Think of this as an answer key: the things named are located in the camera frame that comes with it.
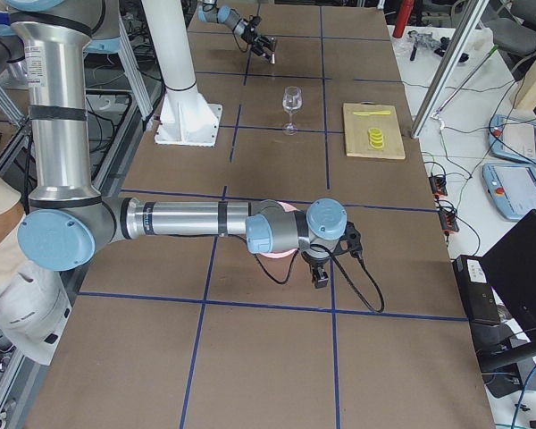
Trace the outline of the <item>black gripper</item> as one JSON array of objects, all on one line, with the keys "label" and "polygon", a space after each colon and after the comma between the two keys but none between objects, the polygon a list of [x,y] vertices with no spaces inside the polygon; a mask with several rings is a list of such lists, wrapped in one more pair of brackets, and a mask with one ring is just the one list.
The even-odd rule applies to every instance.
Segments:
[{"label": "black gripper", "polygon": [[329,275],[325,271],[325,266],[330,260],[329,251],[324,248],[310,248],[302,253],[302,257],[309,265],[314,287],[325,288],[329,282]]},{"label": "black gripper", "polygon": [[272,49],[276,47],[277,40],[273,37],[261,36],[256,31],[261,21],[260,16],[250,16],[248,20],[242,19],[244,27],[240,37],[250,45],[253,54],[265,60],[272,60]]}]

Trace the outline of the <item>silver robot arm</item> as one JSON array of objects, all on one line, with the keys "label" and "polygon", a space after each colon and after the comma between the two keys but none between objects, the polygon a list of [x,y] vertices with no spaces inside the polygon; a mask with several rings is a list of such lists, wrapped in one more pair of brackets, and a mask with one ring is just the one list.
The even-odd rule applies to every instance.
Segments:
[{"label": "silver robot arm", "polygon": [[22,39],[38,185],[18,230],[28,259],[62,272],[84,265],[110,243],[141,236],[235,236],[254,255],[292,250],[327,284],[325,263],[348,237],[344,207],[315,201],[306,211],[279,203],[140,202],[104,198],[91,179],[83,54],[89,45],[120,45],[115,1],[11,1],[13,31]]},{"label": "silver robot arm", "polygon": [[201,22],[226,26],[236,40],[247,44],[246,50],[276,64],[277,40],[261,34],[258,27],[262,21],[259,15],[244,18],[236,9],[228,5],[218,6],[216,1],[202,1],[197,8],[197,18]]}]

